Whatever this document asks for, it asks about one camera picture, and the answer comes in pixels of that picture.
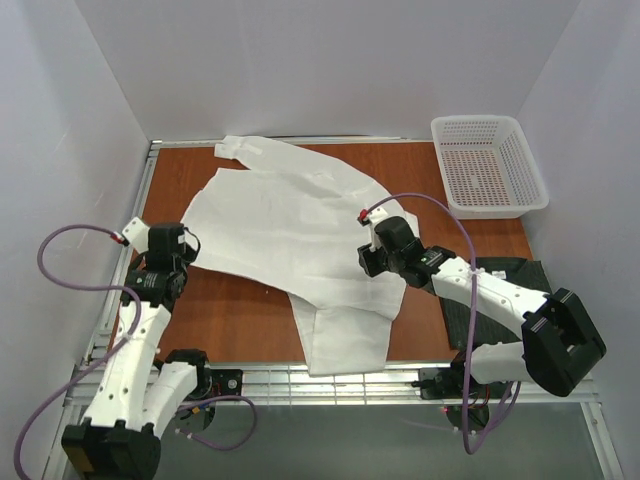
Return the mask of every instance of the white fabric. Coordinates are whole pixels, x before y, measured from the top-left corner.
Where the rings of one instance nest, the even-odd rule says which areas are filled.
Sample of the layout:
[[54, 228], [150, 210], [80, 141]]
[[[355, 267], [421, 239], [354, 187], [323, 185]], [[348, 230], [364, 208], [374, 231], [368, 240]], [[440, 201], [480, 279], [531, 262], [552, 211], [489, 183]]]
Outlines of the white fabric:
[[[370, 240], [356, 217], [389, 193], [340, 160], [274, 140], [227, 137], [216, 155], [251, 170], [219, 169], [192, 200], [182, 221], [202, 242], [194, 265], [288, 292], [310, 374], [383, 368], [405, 283], [364, 274], [356, 250]], [[385, 208], [404, 215], [397, 202]]]

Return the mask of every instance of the tabletop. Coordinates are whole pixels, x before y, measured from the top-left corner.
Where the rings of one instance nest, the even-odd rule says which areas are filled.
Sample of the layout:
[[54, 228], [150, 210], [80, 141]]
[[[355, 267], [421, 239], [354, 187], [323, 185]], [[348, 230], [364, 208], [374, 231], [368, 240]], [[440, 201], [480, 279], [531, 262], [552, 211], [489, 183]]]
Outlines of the tabletop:
[[[375, 178], [391, 193], [421, 192], [446, 203], [432, 143], [305, 145], [331, 155]], [[214, 156], [213, 148], [162, 148], [159, 152], [143, 220], [148, 224], [180, 221], [193, 196], [218, 168], [242, 169], [234, 160]], [[402, 199], [415, 214], [425, 246], [440, 245], [468, 258], [469, 250], [445, 212], [422, 199]], [[479, 256], [531, 258], [519, 219], [464, 221]], [[246, 278], [190, 267], [189, 282], [177, 301], [160, 341], [169, 353], [198, 348], [211, 362], [304, 362], [302, 345], [285, 292]], [[389, 361], [449, 360], [439, 300], [407, 288], [393, 323]]]

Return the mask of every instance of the black folded fabric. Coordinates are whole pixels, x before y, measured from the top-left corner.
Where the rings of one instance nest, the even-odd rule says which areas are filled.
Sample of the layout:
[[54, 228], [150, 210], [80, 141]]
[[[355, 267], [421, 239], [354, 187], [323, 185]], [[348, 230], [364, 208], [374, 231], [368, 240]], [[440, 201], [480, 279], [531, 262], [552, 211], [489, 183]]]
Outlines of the black folded fabric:
[[[506, 280], [515, 285], [551, 293], [551, 286], [542, 268], [542, 263], [518, 257], [480, 257], [478, 268], [498, 276], [506, 274]], [[449, 345], [463, 349], [469, 334], [469, 307], [453, 300], [440, 299], [444, 322], [449, 336]], [[475, 344], [511, 343], [519, 341], [513, 332], [482, 314], [476, 322]]]

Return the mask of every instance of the white plastic basket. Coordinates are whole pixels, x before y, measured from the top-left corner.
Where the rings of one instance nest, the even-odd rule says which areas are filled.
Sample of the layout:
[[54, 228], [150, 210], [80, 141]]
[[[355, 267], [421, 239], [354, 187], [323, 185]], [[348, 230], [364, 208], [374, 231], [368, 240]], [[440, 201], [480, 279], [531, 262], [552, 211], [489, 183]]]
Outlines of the white plastic basket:
[[549, 196], [515, 118], [456, 115], [431, 122], [440, 173], [460, 219], [517, 218]]

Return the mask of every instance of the purple cable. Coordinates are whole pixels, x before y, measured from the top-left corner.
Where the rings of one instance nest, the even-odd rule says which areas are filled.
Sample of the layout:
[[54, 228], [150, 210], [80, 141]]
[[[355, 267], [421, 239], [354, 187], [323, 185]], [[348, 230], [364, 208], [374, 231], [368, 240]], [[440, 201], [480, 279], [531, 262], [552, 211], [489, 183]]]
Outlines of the purple cable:
[[187, 438], [195, 440], [196, 442], [201, 443], [202, 445], [212, 448], [213, 450], [218, 450], [220, 452], [228, 452], [230, 450], [235, 450], [236, 448], [240, 448], [242, 445], [247, 443], [247, 441], [251, 438], [251, 436], [256, 431], [256, 427], [258, 426], [258, 409], [256, 408], [255, 403], [253, 403], [250, 398], [243, 397], [242, 395], [222, 395], [220, 397], [213, 397], [207, 400], [202, 400], [199, 402], [193, 402], [193, 403], [181, 405], [180, 408], [178, 408], [178, 412], [182, 412], [184, 410], [191, 410], [194, 407], [210, 405], [216, 402], [232, 402], [232, 401], [241, 401], [246, 403], [247, 405], [249, 405], [249, 407], [251, 407], [251, 413], [253, 415], [253, 422], [251, 423], [251, 428], [249, 429], [247, 434], [244, 437], [242, 437], [242, 440], [240, 440], [238, 443], [235, 443], [233, 445], [219, 445], [215, 442], [209, 441], [206, 438], [201, 437], [200, 435], [191, 433], [188, 430], [185, 430], [183, 428], [178, 428], [176, 432], [180, 432], [183, 435], [186, 435]]
[[[131, 298], [133, 298], [133, 301], [136, 304], [136, 313], [135, 313], [135, 316], [133, 317], [133, 323], [131, 324], [131, 328], [129, 328], [127, 334], [132, 335], [133, 332], [135, 332], [138, 326], [138, 323], [140, 322], [140, 314], [141, 314], [141, 308], [142, 308], [142, 305], [140, 303], [140, 298], [138, 297], [138, 294], [136, 294], [136, 292], [134, 292], [128, 287], [121, 286], [121, 285], [87, 286], [87, 285], [78, 285], [78, 284], [70, 283], [55, 277], [53, 274], [51, 274], [51, 272], [47, 270], [47, 267], [45, 267], [44, 260], [43, 260], [45, 249], [54, 238], [56, 238], [61, 233], [68, 232], [69, 230], [93, 230], [96, 232], [106, 233], [110, 237], [117, 236], [117, 233], [112, 230], [108, 230], [102, 227], [96, 227], [94, 225], [76, 224], [76, 225], [68, 225], [66, 227], [59, 228], [55, 232], [51, 233], [47, 238], [45, 238], [42, 244], [40, 245], [40, 248], [38, 249], [37, 258], [38, 258], [38, 268], [40, 269], [40, 272], [48, 280], [55, 283], [56, 285], [60, 285], [61, 287], [64, 287], [64, 288], [69, 288], [71, 290], [81, 290], [86, 292], [106, 292], [110, 290], [120, 290], [131, 295]], [[72, 386], [76, 385], [80, 380], [82, 380], [84, 377], [86, 377], [91, 372], [93, 372], [98, 366], [108, 362], [111, 357], [113, 357], [116, 353], [118, 353], [118, 351], [124, 346], [127, 340], [128, 340], [128, 337], [125, 337], [122, 340], [120, 340], [116, 345], [114, 345], [111, 348], [111, 350], [109, 350], [109, 352], [107, 352], [107, 354], [104, 357], [102, 357], [96, 362], [93, 362], [85, 370], [80, 372], [78, 375], [73, 377], [69, 382], [65, 383], [62, 387], [60, 387], [58, 390], [53, 392], [49, 397], [47, 397], [46, 400], [42, 402], [42, 405], [36, 408], [36, 410], [27, 419], [24, 426], [22, 427], [22, 430], [20, 430], [20, 433], [18, 434], [18, 438], [16, 440], [16, 444], [13, 449], [13, 467], [15, 468], [16, 473], [18, 474], [18, 477], [20, 477], [22, 480], [30, 480], [30, 477], [24, 471], [24, 468], [22, 466], [20, 454], [22, 452], [22, 445], [24, 443], [25, 437], [27, 436], [27, 432], [29, 431], [29, 429], [31, 428], [35, 420], [49, 405], [51, 405], [51, 403], [53, 403], [53, 401], [56, 398], [58, 398], [60, 395], [65, 393]]]
[[430, 197], [429, 195], [425, 195], [423, 193], [398, 193], [396, 195], [390, 195], [389, 197], [384, 198], [379, 202], [375, 203], [372, 207], [369, 207], [367, 209], [367, 214], [371, 213], [373, 210], [383, 205], [384, 203], [387, 203], [390, 200], [396, 200], [398, 198], [406, 198], [406, 197], [424, 198], [425, 200], [429, 200], [430, 202], [438, 205], [442, 210], [447, 212], [447, 214], [453, 219], [455, 224], [458, 226], [458, 228], [462, 232], [462, 235], [464, 236], [465, 240], [467, 241], [467, 245], [469, 245], [469, 253], [471, 257], [469, 263], [471, 265], [471, 271], [474, 272], [474, 274], [471, 275], [471, 305], [470, 305], [471, 315], [469, 316], [469, 335], [467, 337], [467, 351], [465, 353], [464, 378], [462, 382], [462, 441], [464, 444], [465, 451], [469, 455], [473, 455], [480, 449], [480, 447], [484, 443], [485, 438], [487, 438], [487, 435], [489, 434], [489, 432], [497, 428], [503, 422], [503, 420], [507, 417], [507, 415], [511, 412], [511, 409], [513, 408], [513, 405], [515, 404], [516, 399], [518, 398], [518, 394], [520, 393], [520, 383], [518, 383], [516, 387], [516, 391], [513, 394], [513, 397], [511, 398], [511, 403], [506, 409], [503, 409], [504, 403], [506, 402], [507, 398], [509, 398], [509, 394], [511, 393], [511, 387], [513, 385], [513, 382], [507, 385], [507, 389], [505, 390], [505, 393], [500, 399], [500, 403], [498, 404], [498, 408], [496, 412], [497, 419], [494, 420], [492, 418], [489, 421], [489, 424], [482, 430], [482, 433], [479, 435], [478, 440], [472, 446], [469, 443], [469, 387], [471, 384], [471, 370], [469, 366], [471, 365], [471, 353], [473, 350], [472, 349], [473, 338], [475, 337], [475, 332], [476, 332], [476, 316], [478, 312], [478, 278], [475, 275], [476, 250], [473, 247], [473, 242], [471, 241], [471, 237], [465, 230], [464, 226], [462, 225], [460, 220], [458, 220], [451, 213], [451, 211], [447, 208], [447, 206], [444, 205], [439, 200], [436, 200], [435, 198]]

